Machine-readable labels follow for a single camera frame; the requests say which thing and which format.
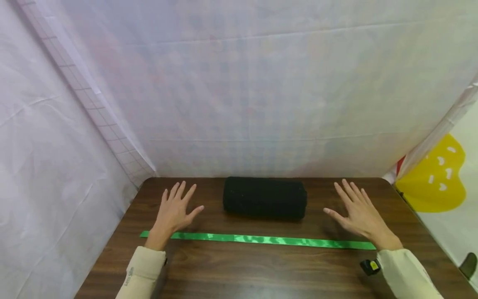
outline green ribbon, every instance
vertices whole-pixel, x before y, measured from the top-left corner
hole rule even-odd
[[[141,233],[141,238],[147,238],[149,231]],[[220,234],[220,233],[174,233],[171,239],[179,240],[202,240],[219,242],[239,242],[256,244],[277,244],[292,246],[308,246],[322,248],[342,248],[342,249],[362,249],[375,250],[375,246],[370,242],[360,241],[333,241],[323,239],[305,239],[305,238],[284,238],[284,237],[266,237],[249,236],[242,234]]]

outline yellow balloon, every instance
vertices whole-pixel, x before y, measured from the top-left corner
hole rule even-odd
[[[453,210],[467,195],[458,176],[464,162],[465,152],[460,143],[447,134],[395,185],[417,212],[439,213]]]

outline finger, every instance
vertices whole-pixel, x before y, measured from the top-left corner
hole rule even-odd
[[[348,197],[349,197],[352,201],[357,201],[359,198],[358,198],[357,195],[355,194],[354,190],[352,190],[352,188],[350,187],[350,185],[348,184],[348,182],[347,182],[346,179],[343,179],[343,180],[342,180],[342,184],[344,185],[344,189],[345,189],[345,192],[347,192]]]
[[[365,192],[365,189],[364,189],[364,188],[362,188],[361,193],[362,193],[363,198],[365,198],[365,201],[366,201],[367,203],[373,205],[372,201],[370,200],[370,197],[369,197],[368,194]]]
[[[186,216],[186,220],[188,223],[192,223],[194,218],[202,211],[204,210],[204,206],[199,206],[195,208],[189,215]]]
[[[186,182],[183,181],[181,183],[181,186],[179,186],[179,189],[178,191],[176,192],[176,195],[175,195],[175,199],[181,199],[181,196],[183,195],[183,192],[184,192],[184,188],[186,188]]]
[[[171,192],[169,193],[169,199],[168,200],[172,200],[176,196],[176,191],[178,190],[178,187],[179,187],[179,183],[176,183],[171,188]]]
[[[336,211],[324,208],[324,212],[330,217],[332,217],[335,221],[337,221],[338,224],[340,224],[340,226],[342,226],[343,228],[345,228],[345,226],[347,225],[347,219],[342,217],[342,215],[340,215]]]
[[[351,182],[350,183],[350,186],[352,187],[352,190],[354,190],[354,193],[355,195],[357,196],[357,198],[359,200],[361,200],[362,202],[365,202],[365,198],[363,197],[362,193],[360,192],[360,190],[358,189],[357,185],[355,185],[354,182]]]
[[[161,205],[168,200],[168,189],[164,189],[163,196],[161,197]]]
[[[189,191],[186,193],[186,195],[184,195],[183,201],[184,201],[185,205],[187,205],[187,204],[189,203],[189,200],[190,200],[191,197],[193,196],[195,190],[196,190],[196,184],[194,184],[193,186],[191,186],[191,188],[190,188]]]
[[[352,203],[352,201],[350,200],[350,198],[348,198],[347,193],[345,193],[345,191],[342,189],[342,187],[338,183],[335,182],[334,186],[335,186],[335,190],[337,191],[338,195],[340,196],[342,201],[345,203],[345,206],[348,207],[349,204]]]

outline black cylindrical object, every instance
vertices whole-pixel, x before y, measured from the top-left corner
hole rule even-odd
[[[299,181],[228,177],[222,202],[224,209],[231,213],[302,219],[307,192]]]

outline cream jacket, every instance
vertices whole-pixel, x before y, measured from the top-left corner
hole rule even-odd
[[[117,299],[150,299],[166,260],[164,251],[136,248]],[[418,259],[407,249],[382,250],[378,261],[397,299],[443,299]]]

